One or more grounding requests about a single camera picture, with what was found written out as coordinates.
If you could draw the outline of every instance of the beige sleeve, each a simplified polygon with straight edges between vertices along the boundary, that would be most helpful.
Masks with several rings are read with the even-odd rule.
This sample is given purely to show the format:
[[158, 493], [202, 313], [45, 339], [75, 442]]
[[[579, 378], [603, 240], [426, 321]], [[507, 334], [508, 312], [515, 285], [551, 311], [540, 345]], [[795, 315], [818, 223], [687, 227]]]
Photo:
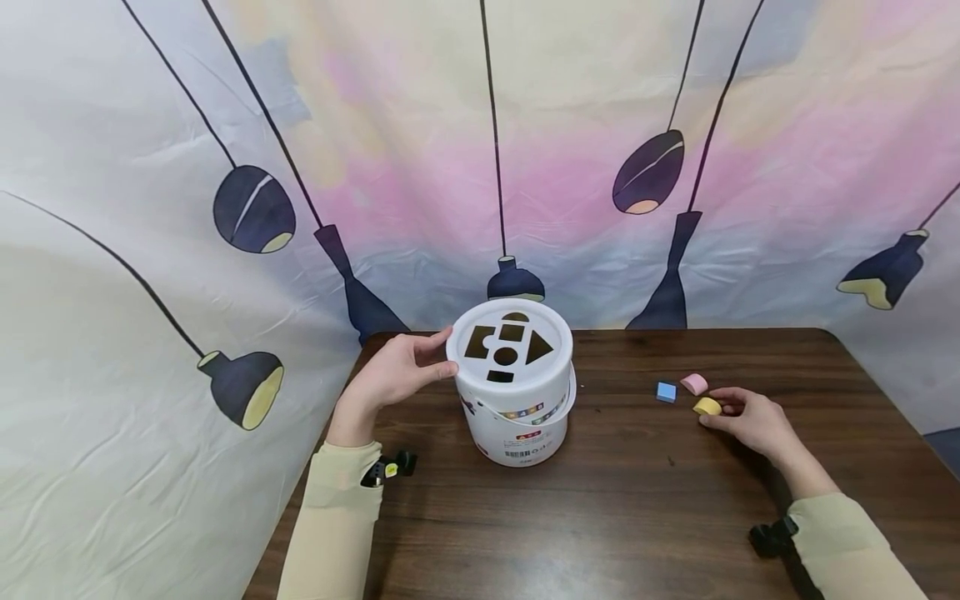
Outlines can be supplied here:
[[793, 537], [813, 584], [825, 600], [925, 600], [859, 504], [842, 493], [794, 502]]
[[290, 538], [277, 600], [359, 600], [383, 488], [360, 479], [380, 444], [324, 444], [310, 462], [303, 505]]

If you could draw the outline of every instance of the wooden table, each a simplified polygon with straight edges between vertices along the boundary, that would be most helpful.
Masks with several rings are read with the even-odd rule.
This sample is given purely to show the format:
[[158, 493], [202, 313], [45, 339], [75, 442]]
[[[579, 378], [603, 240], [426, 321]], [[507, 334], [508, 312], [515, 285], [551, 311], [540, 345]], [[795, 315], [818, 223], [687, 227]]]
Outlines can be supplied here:
[[[368, 343], [357, 369], [385, 340]], [[776, 473], [699, 426], [689, 395], [676, 405], [654, 399], [658, 381], [694, 371], [780, 402], [921, 587], [960, 598], [960, 484], [833, 336], [577, 331], [574, 343], [580, 388], [569, 434], [542, 465], [484, 458], [449, 382], [382, 413], [385, 450], [414, 451], [420, 462], [384, 492], [368, 598], [809, 596], [802, 569], [762, 560], [747, 542], [752, 525], [788, 504]], [[246, 598], [276, 597], [302, 490], [303, 481]]]

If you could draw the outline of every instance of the lamp shade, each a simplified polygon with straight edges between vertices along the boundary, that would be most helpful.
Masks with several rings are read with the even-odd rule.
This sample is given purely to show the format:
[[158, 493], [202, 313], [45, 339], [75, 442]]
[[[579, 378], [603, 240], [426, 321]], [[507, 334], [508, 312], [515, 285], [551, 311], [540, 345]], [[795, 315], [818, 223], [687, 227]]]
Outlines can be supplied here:
[[924, 258], [918, 250], [929, 235], [926, 229], [907, 231], [892, 247], [853, 267], [837, 285], [837, 290], [863, 294], [873, 308], [893, 310], [906, 287], [924, 267]]
[[283, 365], [269, 352], [230, 360], [215, 350], [200, 360], [197, 369], [210, 377], [210, 392], [220, 412], [248, 431], [270, 412], [283, 380]]
[[643, 312], [627, 324], [628, 329], [686, 329], [686, 294], [680, 279], [680, 261], [702, 215], [698, 210], [677, 215], [666, 260], [666, 275]]
[[516, 258], [503, 256], [496, 261], [500, 272], [487, 283], [487, 300], [496, 298], [523, 298], [543, 302], [546, 291], [543, 282], [526, 269], [516, 267]]
[[276, 252], [297, 229], [297, 216], [280, 182], [259, 167], [229, 172], [213, 199], [213, 223], [228, 244], [244, 252]]
[[628, 214], [644, 214], [667, 199], [684, 166], [684, 135], [670, 130], [634, 151], [613, 180], [613, 204]]
[[313, 234], [321, 247], [330, 257], [333, 266], [344, 278], [344, 291], [347, 294], [347, 313], [350, 324], [360, 334], [360, 344], [366, 344], [374, 333], [387, 331], [405, 333], [410, 331], [407, 325], [394, 314], [394, 311], [378, 298], [376, 294], [353, 274], [350, 260], [340, 232], [335, 225], [323, 226]]

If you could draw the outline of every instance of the black clip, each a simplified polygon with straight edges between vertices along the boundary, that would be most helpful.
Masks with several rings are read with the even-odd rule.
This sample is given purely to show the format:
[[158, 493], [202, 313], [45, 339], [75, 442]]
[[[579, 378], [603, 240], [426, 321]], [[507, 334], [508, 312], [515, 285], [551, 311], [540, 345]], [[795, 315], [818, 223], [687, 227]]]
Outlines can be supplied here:
[[400, 450], [393, 459], [381, 455], [360, 480], [360, 485], [364, 488], [379, 488], [391, 477], [413, 475], [415, 468], [417, 468], [417, 455], [406, 450]]
[[793, 549], [793, 536], [800, 531], [797, 523], [785, 516], [773, 525], [750, 528], [750, 544], [760, 558], [774, 559]]

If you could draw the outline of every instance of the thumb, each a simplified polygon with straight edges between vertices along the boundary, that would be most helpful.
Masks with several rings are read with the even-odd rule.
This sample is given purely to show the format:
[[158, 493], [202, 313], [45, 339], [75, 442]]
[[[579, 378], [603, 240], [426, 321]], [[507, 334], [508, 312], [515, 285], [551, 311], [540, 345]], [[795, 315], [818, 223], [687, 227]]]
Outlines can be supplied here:
[[737, 417], [724, 417], [722, 415], [701, 415], [698, 420], [707, 429], [716, 429], [732, 434], [736, 419]]
[[457, 363], [452, 360], [444, 361], [442, 363], [437, 363], [436, 365], [430, 365], [429, 367], [423, 367], [418, 370], [418, 380], [421, 386], [424, 386], [432, 381], [442, 381], [448, 379], [453, 375], [457, 374], [459, 367]]

